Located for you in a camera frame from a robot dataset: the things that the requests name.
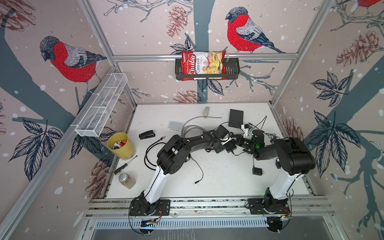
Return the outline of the ribbed black network switch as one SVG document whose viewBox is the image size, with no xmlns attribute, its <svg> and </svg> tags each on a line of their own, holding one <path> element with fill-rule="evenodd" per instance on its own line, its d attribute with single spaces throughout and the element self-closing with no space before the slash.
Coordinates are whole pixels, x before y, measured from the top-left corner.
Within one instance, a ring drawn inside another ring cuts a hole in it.
<svg viewBox="0 0 384 240">
<path fill-rule="evenodd" d="M 237 148 L 234 140 L 230 140 L 230 141 L 226 142 L 224 144 L 224 147 L 228 153 L 232 152 L 233 150 L 235 150 Z"/>
</svg>

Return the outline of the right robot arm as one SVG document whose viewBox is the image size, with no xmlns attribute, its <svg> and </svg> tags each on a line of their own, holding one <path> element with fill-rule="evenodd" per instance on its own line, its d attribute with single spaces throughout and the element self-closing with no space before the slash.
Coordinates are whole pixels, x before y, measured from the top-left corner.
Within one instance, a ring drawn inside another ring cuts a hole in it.
<svg viewBox="0 0 384 240">
<path fill-rule="evenodd" d="M 274 139 L 265 145 L 265 132 L 253 130 L 250 139 L 245 135 L 235 136 L 235 145 L 252 155 L 256 161 L 275 160 L 280 170 L 274 183 L 266 189 L 259 206 L 268 214 L 280 211 L 290 213 L 288 200 L 294 194 L 293 185 L 316 166 L 316 160 L 308 147 L 299 138 Z"/>
</svg>

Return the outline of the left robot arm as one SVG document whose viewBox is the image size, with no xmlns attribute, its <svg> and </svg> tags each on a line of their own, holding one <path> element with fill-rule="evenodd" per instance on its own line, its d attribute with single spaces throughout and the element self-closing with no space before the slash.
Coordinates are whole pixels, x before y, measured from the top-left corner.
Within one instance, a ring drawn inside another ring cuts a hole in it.
<svg viewBox="0 0 384 240">
<path fill-rule="evenodd" d="M 231 136 L 222 125 L 196 137 L 172 136 L 157 154 L 157 166 L 149 186 L 135 200 L 139 203 L 140 214 L 150 215 L 155 212 L 168 176 L 180 170 L 192 152 L 205 149 L 217 151 Z"/>
</svg>

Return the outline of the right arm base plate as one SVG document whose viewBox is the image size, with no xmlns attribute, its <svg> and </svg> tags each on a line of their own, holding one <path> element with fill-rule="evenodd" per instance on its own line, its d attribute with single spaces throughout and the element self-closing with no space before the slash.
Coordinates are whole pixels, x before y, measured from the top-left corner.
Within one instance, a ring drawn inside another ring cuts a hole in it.
<svg viewBox="0 0 384 240">
<path fill-rule="evenodd" d="M 288 199 L 250 198 L 246 204 L 251 215 L 290 215 Z"/>
</svg>

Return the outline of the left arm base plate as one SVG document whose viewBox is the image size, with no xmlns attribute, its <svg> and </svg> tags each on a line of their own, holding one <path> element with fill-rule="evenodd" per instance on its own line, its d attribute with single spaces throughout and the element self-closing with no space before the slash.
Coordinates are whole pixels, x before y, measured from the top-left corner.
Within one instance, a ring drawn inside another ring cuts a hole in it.
<svg viewBox="0 0 384 240">
<path fill-rule="evenodd" d="M 171 201 L 160 199 L 149 204 L 145 198 L 134 198 L 130 203 L 129 216 L 149 217 L 168 216 L 170 214 Z"/>
</svg>

